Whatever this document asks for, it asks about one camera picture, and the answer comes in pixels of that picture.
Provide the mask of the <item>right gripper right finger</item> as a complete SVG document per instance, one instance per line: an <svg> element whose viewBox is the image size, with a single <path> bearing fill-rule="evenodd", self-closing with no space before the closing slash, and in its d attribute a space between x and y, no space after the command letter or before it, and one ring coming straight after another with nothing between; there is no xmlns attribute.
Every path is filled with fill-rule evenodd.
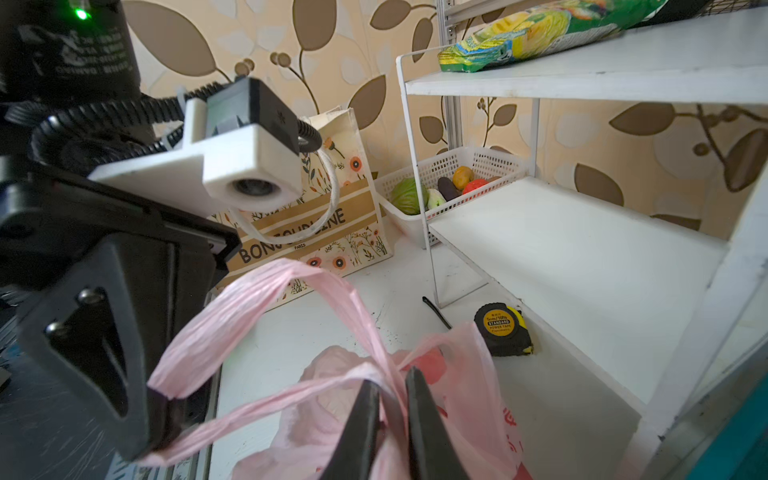
<svg viewBox="0 0 768 480"><path fill-rule="evenodd" d="M416 480L467 480L424 374L412 367L406 376L409 468Z"/></svg>

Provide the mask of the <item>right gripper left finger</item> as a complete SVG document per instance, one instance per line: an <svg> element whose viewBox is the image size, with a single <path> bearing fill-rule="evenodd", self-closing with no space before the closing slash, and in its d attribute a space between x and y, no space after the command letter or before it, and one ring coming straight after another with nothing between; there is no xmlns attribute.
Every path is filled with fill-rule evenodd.
<svg viewBox="0 0 768 480"><path fill-rule="evenodd" d="M361 384L336 448L322 472L322 480L366 480L370 477L379 431L380 389Z"/></svg>

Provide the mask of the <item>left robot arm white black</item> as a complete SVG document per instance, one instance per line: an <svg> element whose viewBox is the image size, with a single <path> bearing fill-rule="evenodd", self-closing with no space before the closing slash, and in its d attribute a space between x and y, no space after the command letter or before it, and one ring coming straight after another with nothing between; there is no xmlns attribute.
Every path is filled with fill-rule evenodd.
<svg viewBox="0 0 768 480"><path fill-rule="evenodd" d="M144 95L118 1L2 3L1 299L123 459L205 411L148 381L240 248L212 215L295 201L322 142L255 78Z"/></svg>

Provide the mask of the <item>cream canvas tote bag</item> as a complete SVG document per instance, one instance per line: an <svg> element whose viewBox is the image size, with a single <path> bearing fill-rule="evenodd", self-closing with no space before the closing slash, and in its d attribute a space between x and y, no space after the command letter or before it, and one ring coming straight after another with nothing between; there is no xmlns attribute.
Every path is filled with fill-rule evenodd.
<svg viewBox="0 0 768 480"><path fill-rule="evenodd" d="M302 196L270 213L212 216L234 227L241 247L228 261L220 294L250 271L291 259L343 277L393 255L382 225L373 176L354 110L336 108L308 119L322 136L333 168L317 152L300 156Z"/></svg>

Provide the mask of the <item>pink plastic grocery bag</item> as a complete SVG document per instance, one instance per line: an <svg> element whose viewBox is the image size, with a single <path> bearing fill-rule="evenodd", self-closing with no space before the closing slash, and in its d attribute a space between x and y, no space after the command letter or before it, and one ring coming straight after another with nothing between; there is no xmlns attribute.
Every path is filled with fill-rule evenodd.
<svg viewBox="0 0 768 480"><path fill-rule="evenodd" d="M148 380L184 399L210 379L295 281L319 293L364 354L321 352L300 380L144 454L171 467L262 418L278 415L271 445L239 460L235 479L526 479L524 449L477 327L459 325L412 350L389 352L358 291L295 260L277 260L228 286L185 326Z"/></svg>

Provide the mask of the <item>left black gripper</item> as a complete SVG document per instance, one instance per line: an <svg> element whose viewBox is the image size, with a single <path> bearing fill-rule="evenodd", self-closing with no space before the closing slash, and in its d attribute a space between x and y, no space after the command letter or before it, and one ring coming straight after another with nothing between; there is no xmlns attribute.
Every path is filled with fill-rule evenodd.
<svg viewBox="0 0 768 480"><path fill-rule="evenodd" d="M148 380L239 250L235 230L23 156L1 160L1 289L18 340L138 460L197 422L207 386Z"/></svg>

